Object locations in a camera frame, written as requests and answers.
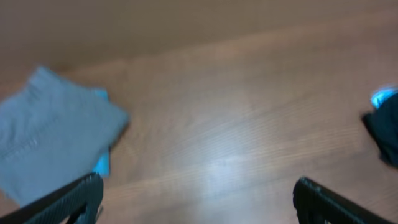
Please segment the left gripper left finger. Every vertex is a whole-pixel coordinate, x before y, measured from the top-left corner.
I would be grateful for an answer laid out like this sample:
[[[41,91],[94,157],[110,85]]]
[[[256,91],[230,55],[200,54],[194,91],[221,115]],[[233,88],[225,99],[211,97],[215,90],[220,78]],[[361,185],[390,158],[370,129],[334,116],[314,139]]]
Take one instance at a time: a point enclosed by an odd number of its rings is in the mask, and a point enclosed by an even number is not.
[[[1,224],[96,223],[104,183],[97,173],[87,174],[47,196],[1,217]]]

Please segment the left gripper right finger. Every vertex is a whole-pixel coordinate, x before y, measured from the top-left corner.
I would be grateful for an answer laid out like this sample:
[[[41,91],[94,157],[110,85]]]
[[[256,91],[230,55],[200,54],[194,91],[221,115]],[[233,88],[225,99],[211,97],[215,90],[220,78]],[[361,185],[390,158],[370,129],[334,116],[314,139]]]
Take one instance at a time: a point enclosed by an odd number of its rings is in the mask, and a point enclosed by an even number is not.
[[[300,224],[393,224],[307,177],[295,183],[293,205]]]

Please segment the grey cotton shorts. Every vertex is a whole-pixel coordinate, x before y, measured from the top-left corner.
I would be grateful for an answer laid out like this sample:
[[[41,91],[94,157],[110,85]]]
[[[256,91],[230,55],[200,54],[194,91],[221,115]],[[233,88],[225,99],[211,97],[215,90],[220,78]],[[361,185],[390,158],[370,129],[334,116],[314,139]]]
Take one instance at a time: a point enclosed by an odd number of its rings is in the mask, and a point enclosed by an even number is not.
[[[128,121],[93,90],[37,68],[1,103],[1,190],[23,207],[90,173]]]

